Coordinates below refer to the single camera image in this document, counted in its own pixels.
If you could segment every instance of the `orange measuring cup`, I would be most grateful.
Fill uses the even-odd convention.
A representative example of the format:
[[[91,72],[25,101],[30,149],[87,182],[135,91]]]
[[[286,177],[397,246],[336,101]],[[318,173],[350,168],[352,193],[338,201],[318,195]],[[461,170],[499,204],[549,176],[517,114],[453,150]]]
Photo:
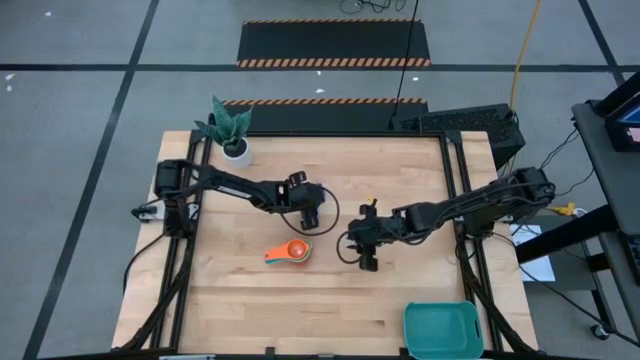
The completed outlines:
[[[284,244],[267,250],[264,260],[267,263],[279,261],[302,262],[307,260],[311,253],[312,246],[301,239],[291,239]]]

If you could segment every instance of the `green leaves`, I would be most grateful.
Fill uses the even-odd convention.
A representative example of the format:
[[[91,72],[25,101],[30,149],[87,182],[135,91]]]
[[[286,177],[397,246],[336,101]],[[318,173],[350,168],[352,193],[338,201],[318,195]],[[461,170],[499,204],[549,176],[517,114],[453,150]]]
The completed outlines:
[[[213,97],[213,116],[216,117],[216,128],[220,135],[229,138],[233,135],[234,122],[227,109],[217,97]]]
[[[202,121],[194,121],[194,122],[198,126],[198,130],[200,130],[201,133],[203,133],[205,136],[212,138],[213,141],[216,142],[216,144],[222,146],[223,139],[220,133],[218,133],[218,129],[216,128],[216,126],[207,125]]]
[[[251,125],[251,112],[253,111],[253,106],[249,111],[244,112],[242,114],[237,114],[233,117],[237,128],[235,129],[235,135],[239,138],[243,138],[247,134],[247,130],[249,130],[249,125]]]
[[[202,121],[196,121],[200,132],[212,138],[220,146],[236,146],[238,141],[246,136],[251,125],[251,113],[253,107],[242,114],[233,117],[229,115],[222,102],[213,97],[213,115],[216,125],[208,125]]]

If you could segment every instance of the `potted plant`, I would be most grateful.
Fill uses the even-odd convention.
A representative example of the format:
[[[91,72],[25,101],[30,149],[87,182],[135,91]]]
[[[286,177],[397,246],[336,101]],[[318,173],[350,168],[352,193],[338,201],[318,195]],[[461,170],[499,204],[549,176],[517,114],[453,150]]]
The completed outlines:
[[[213,125],[207,125],[202,121],[195,122],[200,132],[220,145],[224,157],[238,168],[249,166],[253,156],[249,140],[246,138],[252,110],[253,107],[244,113],[231,116],[222,102],[214,96]]]

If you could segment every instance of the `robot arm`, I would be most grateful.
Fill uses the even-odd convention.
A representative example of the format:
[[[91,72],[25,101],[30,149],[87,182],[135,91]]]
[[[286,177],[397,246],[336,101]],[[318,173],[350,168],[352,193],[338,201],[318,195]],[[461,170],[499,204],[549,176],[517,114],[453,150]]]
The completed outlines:
[[[349,223],[347,239],[355,241],[362,270],[377,271],[376,247],[394,241],[421,244],[445,222],[464,217],[465,232],[482,237],[493,230],[496,220],[509,214],[533,213],[546,207],[555,195],[555,186],[542,170],[515,170],[510,176],[480,189],[439,203],[415,203],[392,210],[390,217],[378,217],[373,204],[360,206],[363,219]]]
[[[198,174],[194,184],[182,186],[184,174]],[[211,165],[197,165],[186,160],[164,160],[156,169],[154,193],[165,204],[165,231],[181,236],[188,228],[189,209],[186,199],[200,191],[215,190],[241,199],[270,214],[299,211],[303,230],[318,227],[318,207],[324,202],[324,188],[307,182],[304,171],[294,173],[284,181],[254,182],[216,169]],[[139,218],[145,209],[134,209]]]

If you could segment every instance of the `white paper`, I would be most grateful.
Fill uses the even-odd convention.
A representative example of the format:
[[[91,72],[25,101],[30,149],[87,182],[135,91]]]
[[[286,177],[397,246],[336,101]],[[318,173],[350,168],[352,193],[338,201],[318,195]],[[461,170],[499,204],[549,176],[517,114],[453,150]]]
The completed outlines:
[[[517,224],[511,225],[511,232],[516,231],[516,229],[519,226],[520,225],[517,225]],[[540,226],[538,225],[524,225],[520,228],[520,230],[518,230],[517,233],[513,234],[511,237],[513,238],[513,242],[516,245],[520,245],[522,243],[525,243],[535,238],[541,232],[542,232],[542,229],[540,229]],[[556,277],[553,274],[553,268],[551,267],[551,261],[549,260],[548,256],[544,256],[544,257],[535,259],[533,261],[529,261],[526,264],[522,264],[522,267],[528,273],[530,273],[532,276],[534,276],[536,279],[540,281],[545,281],[545,282],[556,281]],[[527,274],[523,272],[521,272],[521,274],[522,274],[522,281],[527,281],[527,282],[534,281]]]

